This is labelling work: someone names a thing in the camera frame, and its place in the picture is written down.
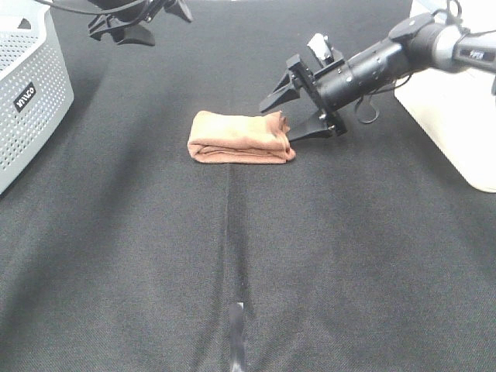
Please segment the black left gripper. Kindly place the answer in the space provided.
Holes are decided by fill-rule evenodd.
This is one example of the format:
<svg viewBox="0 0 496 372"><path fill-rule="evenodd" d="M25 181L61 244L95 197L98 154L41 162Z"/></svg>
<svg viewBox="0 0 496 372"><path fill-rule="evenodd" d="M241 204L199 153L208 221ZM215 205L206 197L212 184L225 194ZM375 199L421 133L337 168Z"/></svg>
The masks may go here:
<svg viewBox="0 0 496 372"><path fill-rule="evenodd" d="M183 19L185 22L193 22L193 16L188 5L183 0L169 1L90 1L104 12L97 15L88 24L89 36L93 39L101 39L109 34L118 45L136 44L153 47L155 39L153 34L144 26L142 21L150 21L164 7L164 11Z"/></svg>

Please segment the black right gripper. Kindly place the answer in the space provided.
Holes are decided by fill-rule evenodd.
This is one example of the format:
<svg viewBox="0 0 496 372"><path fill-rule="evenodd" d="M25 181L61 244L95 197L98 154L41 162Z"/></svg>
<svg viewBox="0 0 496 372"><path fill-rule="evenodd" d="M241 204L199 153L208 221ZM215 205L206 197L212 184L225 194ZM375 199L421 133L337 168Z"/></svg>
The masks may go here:
<svg viewBox="0 0 496 372"><path fill-rule="evenodd" d="M304 122L292 127L288 132L288 140L296 142L311 138L329 138L341 136L347 132L346 125L337 111L329 108L315 85L315 75L308 69L298 54L290 57L287 62L290 72L286 72L276 88L259 104L259 111L268 112L286 102L300 98L298 82L304 88L309 98L314 102L317 111Z"/></svg>

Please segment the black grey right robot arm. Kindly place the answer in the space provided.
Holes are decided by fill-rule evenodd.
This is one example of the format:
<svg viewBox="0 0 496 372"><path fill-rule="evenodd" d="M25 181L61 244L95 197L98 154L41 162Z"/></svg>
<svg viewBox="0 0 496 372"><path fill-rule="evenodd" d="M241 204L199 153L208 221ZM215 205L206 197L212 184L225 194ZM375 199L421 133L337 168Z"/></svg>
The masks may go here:
<svg viewBox="0 0 496 372"><path fill-rule="evenodd" d="M419 71L435 68L459 73L468 67L495 71L495 32L472 33L453 15L447 15L444 23L428 12L405 19L385 39L350 59L321 33L316 33L307 46L319 70L311 71L295 54L287 60L287 70L276 88L260 103L260 111L267 112L306 91L317 110L290 129L290 141L343 135L346 126L339 109L351 102L360 104L387 84Z"/></svg>

